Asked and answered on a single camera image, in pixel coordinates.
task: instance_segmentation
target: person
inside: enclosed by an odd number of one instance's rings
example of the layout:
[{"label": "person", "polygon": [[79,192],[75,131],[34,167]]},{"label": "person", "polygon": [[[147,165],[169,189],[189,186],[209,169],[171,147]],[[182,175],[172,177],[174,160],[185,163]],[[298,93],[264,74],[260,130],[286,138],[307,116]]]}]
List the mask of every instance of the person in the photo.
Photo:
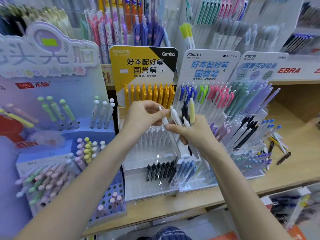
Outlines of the person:
[{"label": "person", "polygon": [[[162,118],[169,114],[169,109],[159,111],[158,106],[158,103],[149,100],[133,102],[119,134],[67,190],[61,192],[20,231],[15,240],[80,239],[126,155],[151,125],[161,125]],[[183,144],[193,144],[211,164],[242,240],[291,240],[215,139],[204,116],[196,115],[195,123],[189,128],[174,124],[165,128],[180,134]],[[154,239],[188,239],[179,238],[177,233],[179,231],[173,228],[165,231],[165,238]]]}]

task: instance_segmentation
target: hand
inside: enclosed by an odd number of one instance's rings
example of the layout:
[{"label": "hand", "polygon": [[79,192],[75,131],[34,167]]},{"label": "hand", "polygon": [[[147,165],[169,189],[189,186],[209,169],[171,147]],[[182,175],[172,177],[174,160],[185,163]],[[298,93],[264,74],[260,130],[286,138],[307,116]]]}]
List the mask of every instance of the hand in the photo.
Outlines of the hand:
[{"label": "hand", "polygon": [[162,125],[162,118],[166,117],[170,109],[159,111],[158,104],[151,100],[134,101],[127,113],[122,130],[129,130],[130,133],[134,133],[142,136],[151,125]]},{"label": "hand", "polygon": [[189,141],[200,151],[212,147],[222,148],[214,137],[206,117],[203,115],[196,114],[195,122],[191,127],[186,128],[175,124],[168,124],[165,128],[172,133],[181,135],[180,140],[184,145],[187,145]]}]

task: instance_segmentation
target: right hand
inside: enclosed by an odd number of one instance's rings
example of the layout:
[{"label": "right hand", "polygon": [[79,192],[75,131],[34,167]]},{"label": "right hand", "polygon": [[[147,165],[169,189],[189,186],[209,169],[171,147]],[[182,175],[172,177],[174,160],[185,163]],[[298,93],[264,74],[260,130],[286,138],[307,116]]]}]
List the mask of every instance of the right hand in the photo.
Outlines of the right hand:
[{"label": "right hand", "polygon": [[186,128],[175,124],[168,124],[165,128],[172,133],[181,135],[180,140],[184,145],[187,145],[189,141],[200,151],[206,151],[212,147],[221,147],[214,137],[204,115],[196,114],[195,122],[191,127]]}]

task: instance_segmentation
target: forearm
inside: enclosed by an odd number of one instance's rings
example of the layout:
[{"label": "forearm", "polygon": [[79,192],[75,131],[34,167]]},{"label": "forearm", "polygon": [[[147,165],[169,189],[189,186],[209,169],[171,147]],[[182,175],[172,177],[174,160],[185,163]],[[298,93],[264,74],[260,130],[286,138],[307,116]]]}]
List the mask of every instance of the forearm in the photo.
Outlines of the forearm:
[{"label": "forearm", "polygon": [[220,145],[203,154],[214,170],[241,239],[291,239]]},{"label": "forearm", "polygon": [[20,232],[16,240],[80,239],[137,136],[119,133],[90,165]]}]

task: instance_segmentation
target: red hesu logo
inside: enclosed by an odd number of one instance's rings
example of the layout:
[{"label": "red hesu logo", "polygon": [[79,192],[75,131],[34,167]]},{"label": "red hesu logo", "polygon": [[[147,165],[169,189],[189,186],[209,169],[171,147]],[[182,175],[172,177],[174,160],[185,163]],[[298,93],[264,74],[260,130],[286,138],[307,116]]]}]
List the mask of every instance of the red hesu logo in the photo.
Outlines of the red hesu logo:
[{"label": "red hesu logo", "polygon": [[34,85],[32,85],[31,82],[21,82],[21,83],[16,83],[17,87],[19,89],[26,89],[26,88],[35,88]]},{"label": "red hesu logo", "polygon": [[301,68],[281,68],[278,73],[299,73]]}]

